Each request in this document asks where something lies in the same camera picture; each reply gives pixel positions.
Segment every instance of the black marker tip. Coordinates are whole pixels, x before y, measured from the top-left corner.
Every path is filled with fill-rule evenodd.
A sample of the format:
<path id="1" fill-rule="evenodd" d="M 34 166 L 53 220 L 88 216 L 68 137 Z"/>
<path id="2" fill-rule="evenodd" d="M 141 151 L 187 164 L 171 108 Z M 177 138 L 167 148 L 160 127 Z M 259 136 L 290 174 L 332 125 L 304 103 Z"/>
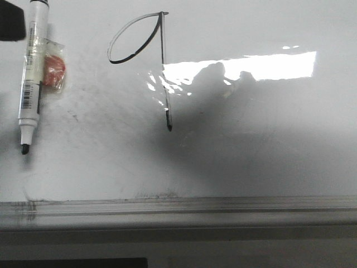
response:
<path id="1" fill-rule="evenodd" d="M 30 150 L 30 146 L 28 144 L 22 144 L 21 145 L 21 153 L 23 155 L 27 155 Z"/>

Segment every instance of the white surface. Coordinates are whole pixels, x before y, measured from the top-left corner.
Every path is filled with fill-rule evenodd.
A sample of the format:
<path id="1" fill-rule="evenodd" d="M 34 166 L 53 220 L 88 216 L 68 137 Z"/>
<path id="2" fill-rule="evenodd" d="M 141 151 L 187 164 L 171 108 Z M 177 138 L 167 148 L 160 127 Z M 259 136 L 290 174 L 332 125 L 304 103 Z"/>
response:
<path id="1" fill-rule="evenodd" d="M 66 46 L 68 76 L 61 95 L 42 99 L 27 156 L 17 125 L 26 42 L 0 42 L 0 201 L 357 194 L 356 8 L 51 1 L 49 38 Z M 106 56 L 125 23 L 158 11 L 170 12 L 167 77 L 181 82 L 171 133 L 159 36 L 122 65 Z M 117 57 L 154 25 L 133 26 Z"/>

